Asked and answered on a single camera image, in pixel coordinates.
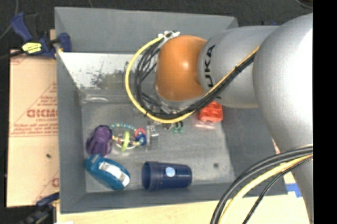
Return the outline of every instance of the orange object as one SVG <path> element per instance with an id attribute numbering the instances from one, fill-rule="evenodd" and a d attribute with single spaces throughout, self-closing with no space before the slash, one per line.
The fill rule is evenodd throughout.
<path id="1" fill-rule="evenodd" d="M 202 122 L 221 122 L 223 119 L 222 106 L 213 101 L 198 113 L 198 118 Z"/>
<path id="2" fill-rule="evenodd" d="M 204 94 L 199 83 L 198 60 L 206 40 L 181 35 L 161 48 L 156 70 L 156 90 L 170 101 L 185 101 Z"/>

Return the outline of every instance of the blue object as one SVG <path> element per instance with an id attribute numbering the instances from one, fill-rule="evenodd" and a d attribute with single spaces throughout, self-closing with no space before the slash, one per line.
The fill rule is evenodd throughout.
<path id="1" fill-rule="evenodd" d="M 130 182 L 130 174 L 122 165 L 100 154 L 88 157 L 85 168 L 100 183 L 114 190 L 122 190 Z"/>
<path id="2" fill-rule="evenodd" d="M 56 50 L 53 45 L 49 44 L 46 34 L 42 34 L 40 37 L 38 37 L 35 28 L 35 20 L 32 22 L 32 20 L 30 19 L 29 21 L 29 24 L 25 23 L 23 12 L 18 13 L 11 19 L 12 29 L 16 34 L 22 37 L 23 46 L 25 46 L 25 44 L 29 42 L 33 42 L 34 44 L 36 44 L 34 45 L 35 49 L 33 50 L 25 50 L 24 48 L 23 50 L 26 52 L 27 55 L 40 55 L 55 59 Z M 29 25 L 31 26 L 31 29 L 33 28 L 33 32 L 29 31 Z M 58 36 L 57 40 L 54 42 L 61 43 L 64 52 L 71 52 L 71 40 L 67 33 L 61 33 Z"/>
<path id="3" fill-rule="evenodd" d="M 145 134 L 139 134 L 136 138 L 136 141 L 140 142 L 141 146 L 144 146 L 147 144 L 147 139 Z"/>
<path id="4" fill-rule="evenodd" d="M 192 170 L 184 164 L 146 161 L 142 182 L 146 190 L 186 188 L 192 183 Z"/>
<path id="5" fill-rule="evenodd" d="M 24 22 L 23 12 L 20 12 L 11 19 L 11 26 L 14 32 L 22 37 L 24 43 L 31 41 L 33 39 L 32 34 L 29 32 Z"/>
<path id="6" fill-rule="evenodd" d="M 299 189 L 299 186 L 296 183 L 286 184 L 285 187 L 286 187 L 286 190 L 288 192 L 291 192 L 291 191 L 295 192 L 296 198 L 302 197 L 302 194 L 301 194 L 301 191 Z"/>
<path id="7" fill-rule="evenodd" d="M 44 197 L 43 199 L 39 200 L 37 203 L 36 203 L 36 206 L 37 207 L 42 207 L 42 206 L 45 206 L 53 201 L 56 201 L 60 198 L 60 193 L 59 192 L 56 192 L 54 194 L 51 194 L 47 197 Z"/>

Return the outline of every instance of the cardboard sheet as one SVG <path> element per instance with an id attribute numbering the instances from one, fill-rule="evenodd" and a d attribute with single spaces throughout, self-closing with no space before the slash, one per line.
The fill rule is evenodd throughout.
<path id="1" fill-rule="evenodd" d="M 29 206 L 59 190 L 56 61 L 10 62 L 7 206 Z"/>

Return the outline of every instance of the black cord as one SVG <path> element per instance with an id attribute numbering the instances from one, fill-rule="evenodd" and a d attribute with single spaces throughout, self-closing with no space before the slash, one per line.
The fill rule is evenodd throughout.
<path id="1" fill-rule="evenodd" d="M 219 200 L 212 219 L 211 219 L 211 224 L 216 224 L 219 221 L 219 218 L 221 216 L 221 212 L 223 211 L 223 208 L 232 195 L 232 193 L 239 188 L 243 182 L 245 182 L 248 179 L 253 178 L 257 174 L 261 172 L 266 172 L 268 169 L 273 168 L 276 165 L 279 165 L 283 162 L 287 162 L 290 160 L 294 160 L 299 157 L 306 156 L 310 153 L 313 152 L 313 146 L 305 147 L 305 148 L 300 148 L 300 149 L 295 149 L 291 150 L 285 153 L 280 153 L 277 155 L 273 155 L 271 157 L 265 158 L 258 163 L 254 164 L 250 168 L 248 168 L 246 171 L 244 171 L 232 184 L 231 186 L 226 190 L 226 192 L 222 195 L 221 199 Z"/>
<path id="2" fill-rule="evenodd" d="M 295 164 L 293 167 L 290 167 L 286 170 L 284 170 L 283 172 L 279 173 L 261 192 L 261 194 L 259 195 L 258 199 L 255 201 L 253 207 L 251 208 L 251 210 L 249 211 L 248 215 L 246 216 L 246 218 L 244 219 L 244 221 L 242 222 L 242 224 L 247 224 L 247 222 L 249 221 L 249 219 L 251 218 L 251 216 L 254 214 L 255 210 L 257 209 L 258 205 L 260 204 L 260 202 L 262 201 L 263 197 L 267 194 L 267 192 L 270 190 L 270 188 L 277 182 L 277 180 L 284 176 L 286 173 L 290 172 L 291 170 L 297 168 L 298 166 L 309 162 L 312 160 L 311 158 L 302 160 L 301 162 Z"/>
<path id="3" fill-rule="evenodd" d="M 25 53 L 25 52 L 22 51 L 22 50 L 19 50 L 19 51 L 13 52 L 13 53 L 1 55 L 0 56 L 0 61 L 9 59 L 11 57 L 14 57 L 14 56 L 17 56 L 17 55 L 20 55 L 20 54 L 23 54 L 23 53 Z"/>
<path id="4" fill-rule="evenodd" d="M 146 79 L 146 77 L 150 74 L 150 72 L 154 69 L 155 64 L 150 67 L 151 61 L 154 58 L 154 56 L 159 52 L 160 49 L 158 49 L 159 42 L 149 47 L 144 53 L 139 61 L 136 71 L 135 71 L 135 96 L 138 101 L 138 103 L 141 105 L 143 109 L 146 110 L 146 113 L 149 113 L 151 115 L 155 115 L 156 117 L 159 117 L 161 119 L 176 119 L 182 115 L 185 115 L 190 112 L 199 111 L 202 108 L 209 105 L 212 101 L 214 101 L 215 98 L 217 98 L 220 93 L 229 85 L 229 83 L 237 76 L 239 75 L 247 66 L 249 66 L 255 58 L 256 52 L 253 53 L 249 58 L 247 58 L 244 62 L 242 62 L 239 66 L 235 68 L 235 70 L 217 87 L 215 88 L 211 93 L 209 93 L 207 96 L 203 97 L 202 99 L 196 101 L 195 103 L 191 104 L 187 108 L 181 110 L 181 111 L 175 111 L 173 112 L 172 108 L 165 107 L 169 110 L 171 110 L 170 113 L 167 113 L 165 111 L 162 112 L 154 112 L 151 109 L 148 108 L 148 100 L 143 98 L 142 94 L 142 82 Z"/>

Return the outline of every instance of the blue container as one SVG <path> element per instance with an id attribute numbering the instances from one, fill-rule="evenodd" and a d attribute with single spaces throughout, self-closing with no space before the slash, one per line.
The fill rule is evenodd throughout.
<path id="1" fill-rule="evenodd" d="M 184 164 L 146 161 L 142 181 L 146 190 L 186 188 L 192 183 L 192 170 Z"/>

